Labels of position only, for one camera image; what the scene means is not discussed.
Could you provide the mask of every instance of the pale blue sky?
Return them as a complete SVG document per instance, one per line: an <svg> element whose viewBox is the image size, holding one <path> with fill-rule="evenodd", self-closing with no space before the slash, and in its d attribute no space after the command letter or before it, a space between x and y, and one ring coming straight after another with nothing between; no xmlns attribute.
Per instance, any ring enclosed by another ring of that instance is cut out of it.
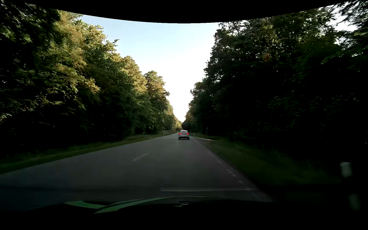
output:
<svg viewBox="0 0 368 230"><path fill-rule="evenodd" d="M218 23L146 23L87 15L82 20L103 27L108 40L120 39L117 52L131 56L143 74L154 70L163 76L174 114L178 120L185 120L192 100L190 90L204 77ZM337 29L354 27L341 24Z"/></svg>

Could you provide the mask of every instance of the car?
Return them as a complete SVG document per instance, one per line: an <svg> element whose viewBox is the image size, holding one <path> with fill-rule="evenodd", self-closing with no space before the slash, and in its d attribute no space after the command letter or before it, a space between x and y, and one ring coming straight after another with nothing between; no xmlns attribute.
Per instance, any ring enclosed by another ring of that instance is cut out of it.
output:
<svg viewBox="0 0 368 230"><path fill-rule="evenodd" d="M188 133L187 130L181 130L178 133L178 139L181 139L181 138L190 139L190 133Z"/></svg>

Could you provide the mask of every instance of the asphalt road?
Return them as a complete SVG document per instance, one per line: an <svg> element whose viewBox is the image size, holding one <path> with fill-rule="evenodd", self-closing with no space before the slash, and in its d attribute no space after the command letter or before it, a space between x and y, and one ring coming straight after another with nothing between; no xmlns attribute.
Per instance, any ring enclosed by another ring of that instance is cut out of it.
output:
<svg viewBox="0 0 368 230"><path fill-rule="evenodd" d="M178 134L0 175L0 210L162 196L272 201L199 140L178 140Z"/></svg>

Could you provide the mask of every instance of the forest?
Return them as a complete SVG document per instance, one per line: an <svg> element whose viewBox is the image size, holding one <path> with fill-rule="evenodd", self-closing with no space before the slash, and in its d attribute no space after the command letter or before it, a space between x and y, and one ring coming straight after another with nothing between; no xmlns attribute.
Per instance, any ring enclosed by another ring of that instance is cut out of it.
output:
<svg viewBox="0 0 368 230"><path fill-rule="evenodd" d="M330 24L337 8L355 31ZM296 159L368 159L368 1L220 23L183 123L163 77L82 16L0 0L0 158L182 128Z"/></svg>
<svg viewBox="0 0 368 230"><path fill-rule="evenodd" d="M0 0L0 158L181 128L163 77L82 16Z"/></svg>
<svg viewBox="0 0 368 230"><path fill-rule="evenodd" d="M336 30L335 10L356 30ZM368 160L368 1L220 23L204 70L184 129L300 160Z"/></svg>

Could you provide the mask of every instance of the grass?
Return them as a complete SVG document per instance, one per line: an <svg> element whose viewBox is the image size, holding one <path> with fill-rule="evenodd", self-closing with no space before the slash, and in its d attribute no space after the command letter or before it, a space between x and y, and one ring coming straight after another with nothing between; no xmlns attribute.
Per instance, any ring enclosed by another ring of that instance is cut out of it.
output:
<svg viewBox="0 0 368 230"><path fill-rule="evenodd" d="M193 137L196 137L196 138L212 139L212 140L218 140L218 139L222 138L220 136L207 136L207 135L202 134L202 133L190 133L190 136L193 136Z"/></svg>
<svg viewBox="0 0 368 230"><path fill-rule="evenodd" d="M223 137L195 134L208 149L278 201L305 201L345 207L341 178L318 164L299 162L277 151L265 151Z"/></svg>
<svg viewBox="0 0 368 230"><path fill-rule="evenodd" d="M165 131L164 135L170 135L176 133L176 131ZM36 154L18 154L11 158L0 159L0 174L13 170L19 170L33 165L39 165L54 160L60 160L80 154L87 154L90 152L113 148L120 145L131 144L147 139L162 137L163 133L157 133L153 135L139 134L125 138L122 141L113 143L92 143L86 145L72 146L67 149L51 149Z"/></svg>

